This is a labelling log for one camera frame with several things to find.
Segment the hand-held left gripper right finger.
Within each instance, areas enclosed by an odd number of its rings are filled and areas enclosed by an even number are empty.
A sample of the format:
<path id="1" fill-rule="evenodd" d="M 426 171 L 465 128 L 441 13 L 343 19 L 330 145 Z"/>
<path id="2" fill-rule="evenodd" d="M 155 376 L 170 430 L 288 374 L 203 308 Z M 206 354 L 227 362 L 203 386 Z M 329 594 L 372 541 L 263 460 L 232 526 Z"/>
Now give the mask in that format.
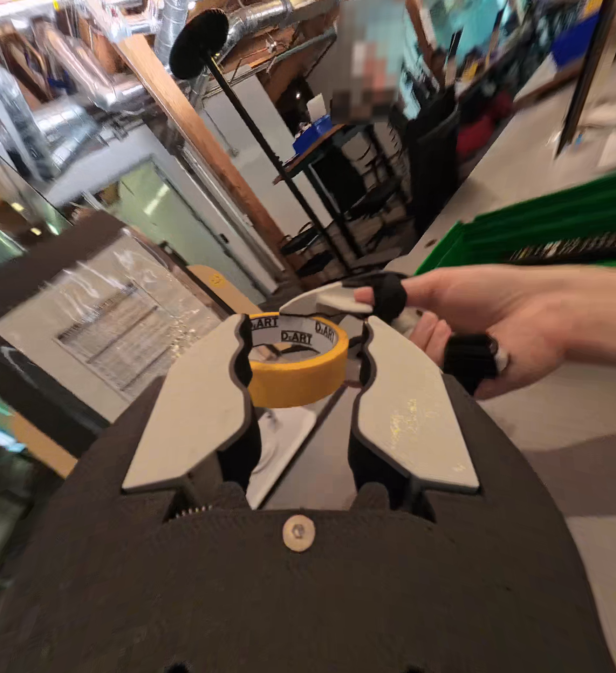
<path id="1" fill-rule="evenodd" d="M 371 316 L 364 323 L 369 377 L 353 407 L 353 437 L 413 490 L 475 494 L 480 482 L 443 375 L 412 341 Z"/>

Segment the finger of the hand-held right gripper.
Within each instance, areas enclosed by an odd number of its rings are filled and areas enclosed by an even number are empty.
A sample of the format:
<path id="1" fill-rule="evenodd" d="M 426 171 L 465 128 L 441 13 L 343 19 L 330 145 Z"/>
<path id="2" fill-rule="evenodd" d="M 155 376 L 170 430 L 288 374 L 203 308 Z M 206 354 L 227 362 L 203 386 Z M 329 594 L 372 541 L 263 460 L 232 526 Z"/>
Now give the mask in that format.
<path id="1" fill-rule="evenodd" d="M 372 306 L 355 300 L 354 287 L 337 281 L 298 295 L 279 308 L 280 315 L 311 317 L 320 315 L 371 315 Z"/>

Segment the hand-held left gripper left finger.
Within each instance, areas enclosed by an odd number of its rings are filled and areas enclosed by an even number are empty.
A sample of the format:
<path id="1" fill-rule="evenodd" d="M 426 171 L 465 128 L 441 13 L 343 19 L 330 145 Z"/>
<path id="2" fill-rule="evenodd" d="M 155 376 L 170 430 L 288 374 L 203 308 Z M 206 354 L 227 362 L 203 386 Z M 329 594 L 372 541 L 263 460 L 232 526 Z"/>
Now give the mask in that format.
<path id="1" fill-rule="evenodd" d="M 165 376 L 138 442 L 124 492 L 246 493 L 262 440 L 249 385 L 252 321 L 232 315 L 194 341 Z"/>

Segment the yellow masking tape roll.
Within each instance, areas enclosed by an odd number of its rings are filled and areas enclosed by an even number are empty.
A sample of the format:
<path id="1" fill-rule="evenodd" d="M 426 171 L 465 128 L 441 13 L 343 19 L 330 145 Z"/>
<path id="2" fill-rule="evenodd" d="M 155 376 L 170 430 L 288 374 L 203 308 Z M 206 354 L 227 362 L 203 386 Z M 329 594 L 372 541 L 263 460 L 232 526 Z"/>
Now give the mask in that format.
<path id="1" fill-rule="evenodd" d="M 279 312 L 249 315 L 254 348 L 270 345 L 304 347 L 310 358 L 285 363 L 250 360 L 248 390 L 255 407 L 293 408 L 333 394 L 344 383 L 349 338 L 320 315 Z"/>

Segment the green plastic bin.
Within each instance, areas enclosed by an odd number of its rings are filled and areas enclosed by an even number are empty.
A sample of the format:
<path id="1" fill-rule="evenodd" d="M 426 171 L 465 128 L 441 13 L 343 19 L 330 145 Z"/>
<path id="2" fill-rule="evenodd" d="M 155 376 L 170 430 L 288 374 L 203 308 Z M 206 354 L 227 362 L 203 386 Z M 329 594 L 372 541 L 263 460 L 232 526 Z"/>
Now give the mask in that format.
<path id="1" fill-rule="evenodd" d="M 456 222 L 417 267 L 504 263 L 521 248 L 616 233 L 616 172 L 596 180 Z"/>

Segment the person's right hand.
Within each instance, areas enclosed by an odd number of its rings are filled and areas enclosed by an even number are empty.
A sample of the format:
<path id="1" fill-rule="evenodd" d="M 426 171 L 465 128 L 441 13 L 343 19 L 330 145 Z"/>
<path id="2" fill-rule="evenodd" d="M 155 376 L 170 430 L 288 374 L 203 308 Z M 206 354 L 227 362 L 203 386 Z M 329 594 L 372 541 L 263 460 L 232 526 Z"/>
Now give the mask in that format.
<path id="1" fill-rule="evenodd" d="M 572 320 L 566 300 L 577 288 L 571 267 L 505 265 L 440 268 L 402 282 L 407 307 L 422 312 L 410 340 L 438 366 L 449 337 L 488 334 L 508 354 L 504 372 L 475 392 L 493 399 L 539 382 L 566 358 Z"/>

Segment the clear acrylic sign holder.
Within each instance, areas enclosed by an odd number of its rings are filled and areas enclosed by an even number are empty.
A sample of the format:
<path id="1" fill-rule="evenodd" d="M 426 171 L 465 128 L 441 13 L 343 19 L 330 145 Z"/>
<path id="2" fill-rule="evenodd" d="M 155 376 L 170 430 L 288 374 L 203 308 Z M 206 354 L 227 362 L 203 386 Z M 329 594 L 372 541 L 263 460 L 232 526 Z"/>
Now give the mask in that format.
<path id="1" fill-rule="evenodd" d="M 164 256 L 124 231 L 73 233 L 0 268 L 0 394 L 72 454 L 130 423 L 123 494 L 177 491 L 204 508 L 224 481 L 260 509 L 315 414 L 244 391 L 279 364 L 279 335 L 221 315 Z"/>

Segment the background workbench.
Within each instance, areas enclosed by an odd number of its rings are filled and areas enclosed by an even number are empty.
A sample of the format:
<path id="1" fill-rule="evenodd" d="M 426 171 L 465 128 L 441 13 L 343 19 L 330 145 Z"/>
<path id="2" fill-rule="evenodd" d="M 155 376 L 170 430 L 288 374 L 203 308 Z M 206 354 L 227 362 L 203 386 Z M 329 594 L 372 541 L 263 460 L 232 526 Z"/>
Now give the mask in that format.
<path id="1" fill-rule="evenodd" d="M 375 158 L 383 159 L 388 172 L 385 179 L 372 186 L 367 186 L 363 175 L 342 150 L 349 140 L 361 133 L 368 137 L 369 147 L 376 151 Z M 401 182 L 389 166 L 372 125 L 338 124 L 320 137 L 316 137 L 312 129 L 308 129 L 307 134 L 313 142 L 285 162 L 282 169 L 291 178 L 300 174 L 307 178 L 348 248 L 355 258 L 362 258 L 365 252 L 378 247 L 382 234 L 371 238 L 364 249 L 354 238 L 349 224 L 371 219 L 385 211 L 390 200 L 400 194 Z"/>

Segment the black remote control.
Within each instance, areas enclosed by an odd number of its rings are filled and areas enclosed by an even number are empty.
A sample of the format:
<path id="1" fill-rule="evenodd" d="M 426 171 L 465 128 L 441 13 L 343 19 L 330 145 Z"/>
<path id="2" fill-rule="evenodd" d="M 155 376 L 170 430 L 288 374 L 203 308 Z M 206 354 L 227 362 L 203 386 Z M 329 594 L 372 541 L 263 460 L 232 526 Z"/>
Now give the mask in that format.
<path id="1" fill-rule="evenodd" d="M 517 266 L 585 265 L 616 261 L 616 231 L 520 248 L 504 258 Z"/>

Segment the small blue storage bin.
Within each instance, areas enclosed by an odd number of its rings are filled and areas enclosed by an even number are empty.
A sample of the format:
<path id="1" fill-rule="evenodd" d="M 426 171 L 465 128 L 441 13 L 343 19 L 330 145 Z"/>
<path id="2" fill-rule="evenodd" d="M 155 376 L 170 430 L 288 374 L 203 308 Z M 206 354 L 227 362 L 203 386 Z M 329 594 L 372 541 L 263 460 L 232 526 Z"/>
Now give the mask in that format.
<path id="1" fill-rule="evenodd" d="M 328 139 L 345 129 L 345 124 L 334 124 L 329 114 L 323 115 L 295 138 L 293 141 L 295 155 L 303 156 L 313 153 Z"/>

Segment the wooden beam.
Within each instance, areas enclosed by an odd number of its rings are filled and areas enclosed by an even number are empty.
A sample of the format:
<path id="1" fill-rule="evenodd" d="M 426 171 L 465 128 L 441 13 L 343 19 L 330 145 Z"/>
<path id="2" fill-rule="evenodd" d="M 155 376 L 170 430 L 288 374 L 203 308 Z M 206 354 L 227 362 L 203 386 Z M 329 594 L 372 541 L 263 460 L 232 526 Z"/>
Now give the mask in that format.
<path id="1" fill-rule="evenodd" d="M 141 34 L 133 35 L 115 43 L 114 47 L 169 120 L 177 126 L 181 136 L 203 158 L 228 196 L 248 217 L 253 229 L 280 260 L 287 275 L 295 277 L 295 263 L 283 259 L 279 251 L 280 228 L 152 52 L 146 38 Z"/>

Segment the black floor lamp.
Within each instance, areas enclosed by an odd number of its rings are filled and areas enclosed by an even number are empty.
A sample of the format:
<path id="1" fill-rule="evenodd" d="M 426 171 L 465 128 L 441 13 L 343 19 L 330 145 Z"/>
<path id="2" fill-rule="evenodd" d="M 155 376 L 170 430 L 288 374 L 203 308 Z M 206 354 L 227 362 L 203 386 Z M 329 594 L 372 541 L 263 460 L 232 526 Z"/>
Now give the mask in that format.
<path id="1" fill-rule="evenodd" d="M 309 217 L 320 237 L 324 239 L 333 255 L 337 258 L 339 264 L 343 267 L 346 276 L 352 275 L 354 273 L 353 268 L 348 264 L 341 250 L 334 240 L 332 240 L 327 229 L 322 226 L 320 219 L 317 217 L 310 204 L 306 201 L 303 193 L 296 186 L 293 179 L 289 176 L 284 165 L 280 161 L 279 156 L 277 156 L 271 148 L 253 118 L 248 114 L 241 100 L 225 79 L 219 65 L 216 63 L 214 55 L 218 53 L 219 48 L 224 45 L 227 35 L 228 19 L 224 11 L 221 9 L 208 9 L 205 12 L 202 12 L 186 24 L 185 28 L 179 33 L 179 36 L 171 49 L 169 66 L 172 73 L 180 79 L 188 80 L 201 74 L 203 69 L 208 69 L 210 71 L 214 80 L 220 85 L 223 93 L 234 107 L 240 119 L 244 122 L 267 158 L 276 168 L 281 180 L 287 185 L 299 205 Z"/>

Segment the silver air duct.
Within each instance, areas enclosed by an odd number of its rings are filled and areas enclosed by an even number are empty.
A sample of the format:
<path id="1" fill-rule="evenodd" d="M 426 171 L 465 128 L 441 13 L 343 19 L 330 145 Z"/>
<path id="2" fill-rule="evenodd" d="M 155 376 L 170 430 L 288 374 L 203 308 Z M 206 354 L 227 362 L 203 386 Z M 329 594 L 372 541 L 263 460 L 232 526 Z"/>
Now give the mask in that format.
<path id="1" fill-rule="evenodd" d="M 193 78 L 206 68 L 210 57 L 220 63 L 243 38 L 279 26 L 293 11 L 291 1 L 266 1 L 231 13 L 221 8 L 205 9 L 188 20 L 175 38 L 167 66 L 179 79 Z"/>

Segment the black metal post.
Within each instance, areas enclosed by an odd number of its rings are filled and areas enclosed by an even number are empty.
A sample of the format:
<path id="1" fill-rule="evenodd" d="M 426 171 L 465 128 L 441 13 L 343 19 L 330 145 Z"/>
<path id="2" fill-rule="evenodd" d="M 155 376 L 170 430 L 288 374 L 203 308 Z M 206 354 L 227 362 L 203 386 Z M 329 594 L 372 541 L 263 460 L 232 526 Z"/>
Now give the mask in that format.
<path id="1" fill-rule="evenodd" d="M 595 89 L 598 72 L 609 68 L 616 54 L 616 1 L 603 1 L 583 65 L 556 143 L 554 158 L 559 157 L 575 138 L 584 108 Z"/>

